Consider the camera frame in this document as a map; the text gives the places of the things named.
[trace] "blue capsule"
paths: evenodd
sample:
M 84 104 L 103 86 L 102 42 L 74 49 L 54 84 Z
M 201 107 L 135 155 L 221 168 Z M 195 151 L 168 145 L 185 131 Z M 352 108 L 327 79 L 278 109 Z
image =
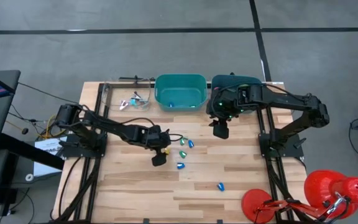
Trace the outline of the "blue capsule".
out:
M 192 140 L 189 140 L 189 147 L 190 147 L 190 148 L 194 147 L 194 143 L 193 143 Z
M 178 162 L 177 167 L 178 167 L 178 169 L 183 169 L 183 168 L 185 168 L 185 164 L 182 162 Z
M 222 182 L 220 182 L 220 183 L 217 185 L 217 187 L 218 187 L 218 189 L 219 189 L 220 191 L 224 191 L 224 185 L 223 185 Z

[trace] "concrete floor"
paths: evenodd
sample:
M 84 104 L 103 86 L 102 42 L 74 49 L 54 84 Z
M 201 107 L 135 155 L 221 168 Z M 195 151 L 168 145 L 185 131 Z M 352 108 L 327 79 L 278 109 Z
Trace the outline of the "concrete floor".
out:
M 261 27 L 358 27 L 351 0 L 257 0 Z M 248 0 L 0 0 L 0 30 L 115 29 L 158 27 L 253 27 Z M 327 104 L 331 123 L 309 129 L 303 149 L 308 172 L 334 169 L 358 176 L 358 155 L 347 131 L 358 118 L 358 32 L 263 34 L 273 81 L 297 94 L 311 92 Z M 0 70 L 19 69 L 20 81 L 78 101 L 85 81 L 200 73 L 210 80 L 234 72 L 264 79 L 254 33 L 0 35 Z M 26 118 L 48 119 L 63 101 L 19 86 L 13 104 Z M 8 120 L 31 133 L 30 126 Z M 358 149 L 358 131 L 352 132 Z M 15 182 L 32 172 L 21 159 Z M 47 222 L 59 175 L 31 186 L 33 222 Z M 27 223 L 27 199 L 1 223 Z M 338 223 L 358 222 L 355 215 Z

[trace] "wooden table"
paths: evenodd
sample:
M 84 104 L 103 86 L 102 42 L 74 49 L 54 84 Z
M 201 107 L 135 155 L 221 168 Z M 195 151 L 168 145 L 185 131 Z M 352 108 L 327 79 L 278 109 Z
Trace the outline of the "wooden table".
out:
M 283 88 L 282 83 L 274 84 Z M 86 82 L 80 104 L 93 109 L 98 86 L 99 82 Z M 154 152 L 130 146 L 110 134 L 100 166 L 92 222 L 141 223 L 143 218 L 149 218 L 153 223 L 216 223 L 218 219 L 223 219 L 224 223 L 250 223 L 241 211 L 243 194 L 250 189 L 270 192 L 265 161 L 260 155 L 257 139 L 260 129 L 256 113 L 232 120 L 229 123 L 230 137 L 223 140 L 213 136 L 205 105 L 197 112 L 163 112 L 153 96 L 154 89 L 151 90 L 148 111 L 119 111 L 113 107 L 115 109 L 110 110 L 109 119 L 150 118 L 163 130 L 169 128 L 170 133 L 188 136 L 195 147 L 190 149 L 187 145 L 173 142 L 167 163 L 154 167 L 151 163 Z M 112 103 L 128 99 L 133 91 L 133 88 L 114 89 Z M 292 121 L 290 110 L 274 108 L 272 111 L 277 128 Z M 146 121 L 134 123 L 150 125 Z M 188 153 L 185 159 L 180 157 L 180 150 Z M 72 158 L 65 162 L 53 209 L 54 218 L 58 216 L 63 183 L 75 160 Z M 81 159 L 77 163 L 68 180 L 62 210 L 77 194 L 83 161 Z M 177 162 L 184 162 L 186 167 L 178 170 Z M 307 202 L 303 193 L 305 168 L 294 158 L 283 158 L 283 164 L 289 192 L 295 199 Z M 219 182 L 224 183 L 224 192 L 217 189 Z M 82 218 L 88 203 L 88 196 L 84 198 Z

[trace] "dark teal bin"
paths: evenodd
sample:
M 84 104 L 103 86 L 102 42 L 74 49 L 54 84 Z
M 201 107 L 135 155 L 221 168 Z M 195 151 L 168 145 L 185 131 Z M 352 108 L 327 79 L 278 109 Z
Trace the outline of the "dark teal bin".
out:
M 199 110 L 207 94 L 206 79 L 202 75 L 164 74 L 155 81 L 154 97 L 164 111 Z

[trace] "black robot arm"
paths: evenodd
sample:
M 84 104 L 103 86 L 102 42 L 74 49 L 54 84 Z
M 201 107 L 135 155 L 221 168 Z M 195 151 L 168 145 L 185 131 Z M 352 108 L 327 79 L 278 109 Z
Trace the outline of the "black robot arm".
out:
M 276 93 L 265 84 L 215 88 L 207 105 L 207 113 L 211 118 L 218 119 L 210 124 L 214 127 L 214 135 L 226 139 L 229 137 L 226 121 L 245 111 L 265 109 L 268 106 L 303 111 L 300 118 L 282 129 L 270 132 L 274 144 L 285 144 L 288 138 L 309 127 L 320 128 L 329 123 L 327 107 L 317 97 L 312 94 L 300 96 L 288 92 Z
M 160 166 L 166 163 L 166 154 L 161 149 L 171 144 L 169 129 L 161 132 L 159 125 L 145 127 L 136 124 L 125 125 L 111 119 L 104 118 L 89 109 L 84 110 L 81 105 L 62 105 L 56 118 L 58 127 L 73 131 L 80 137 L 80 144 L 89 150 L 97 148 L 100 135 L 87 127 L 100 129 L 102 131 L 119 136 L 128 144 L 144 147 L 156 152 L 152 158 L 154 166 Z

